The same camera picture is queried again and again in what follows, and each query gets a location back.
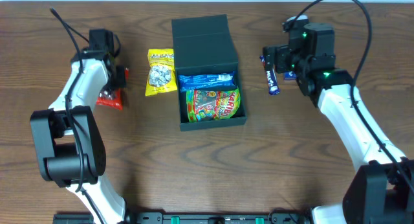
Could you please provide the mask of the red Maltesers bag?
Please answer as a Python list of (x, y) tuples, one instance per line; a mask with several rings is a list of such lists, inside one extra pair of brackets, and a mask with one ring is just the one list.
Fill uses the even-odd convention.
[(129, 78), (129, 69), (124, 66), (117, 66), (117, 78), (107, 89), (102, 89), (96, 105), (113, 107), (117, 110), (123, 110), (122, 93), (127, 85), (127, 79)]

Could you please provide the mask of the yellow nuts snack bag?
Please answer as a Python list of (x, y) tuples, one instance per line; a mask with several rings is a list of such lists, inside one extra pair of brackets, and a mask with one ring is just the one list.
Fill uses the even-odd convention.
[(150, 70), (146, 84), (146, 96), (177, 90), (173, 49), (149, 49), (147, 54)]

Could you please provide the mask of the blue Oreo cookie pack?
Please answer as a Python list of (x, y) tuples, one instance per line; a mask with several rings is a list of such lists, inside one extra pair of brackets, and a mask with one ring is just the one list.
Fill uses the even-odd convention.
[(209, 89), (215, 87), (235, 87), (235, 72), (221, 74), (179, 75), (180, 91)]

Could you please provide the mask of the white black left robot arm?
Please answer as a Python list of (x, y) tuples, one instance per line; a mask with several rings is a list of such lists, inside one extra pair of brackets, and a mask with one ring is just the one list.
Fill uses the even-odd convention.
[(73, 215), (59, 222), (133, 220), (105, 172), (105, 146), (93, 116), (96, 104), (119, 100), (126, 86), (128, 70), (115, 63), (120, 47), (111, 31), (90, 30), (89, 45), (71, 60), (71, 75), (59, 97), (30, 117), (42, 178), (75, 194), (90, 212), (89, 217)]

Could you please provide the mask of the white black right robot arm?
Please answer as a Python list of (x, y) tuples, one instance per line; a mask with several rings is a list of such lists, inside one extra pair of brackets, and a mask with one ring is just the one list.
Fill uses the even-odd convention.
[(283, 23), (286, 45), (263, 48), (270, 94), (276, 74), (292, 72), (301, 92), (334, 126), (356, 175), (337, 205), (318, 206), (311, 223), (412, 223), (413, 161), (384, 134), (362, 102), (353, 78), (335, 66), (334, 30), (305, 16)]

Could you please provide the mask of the blue Eclipse mint box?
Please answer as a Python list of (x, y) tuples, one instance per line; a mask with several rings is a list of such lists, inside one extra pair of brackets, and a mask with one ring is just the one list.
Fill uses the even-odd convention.
[(283, 79), (286, 81), (291, 81), (291, 80), (295, 80), (297, 78), (296, 74), (292, 71), (290, 72), (285, 72), (283, 75)]

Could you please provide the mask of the colourful Haribo gummy bag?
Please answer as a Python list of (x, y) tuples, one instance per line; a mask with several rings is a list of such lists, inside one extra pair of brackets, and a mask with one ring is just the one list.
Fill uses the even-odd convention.
[(240, 102), (241, 95), (238, 89), (186, 91), (186, 111), (189, 122), (229, 119), (236, 114)]

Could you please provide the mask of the black gift box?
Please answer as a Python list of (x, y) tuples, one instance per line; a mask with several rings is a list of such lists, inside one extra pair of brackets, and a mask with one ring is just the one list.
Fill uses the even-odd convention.
[(235, 86), (240, 93), (240, 105), (235, 114), (225, 120), (204, 120), (191, 123), (188, 118), (186, 94), (178, 92), (180, 130), (240, 126), (247, 115), (243, 97), (239, 58), (230, 35), (227, 15), (191, 17), (171, 21), (175, 74), (195, 76), (234, 72)]

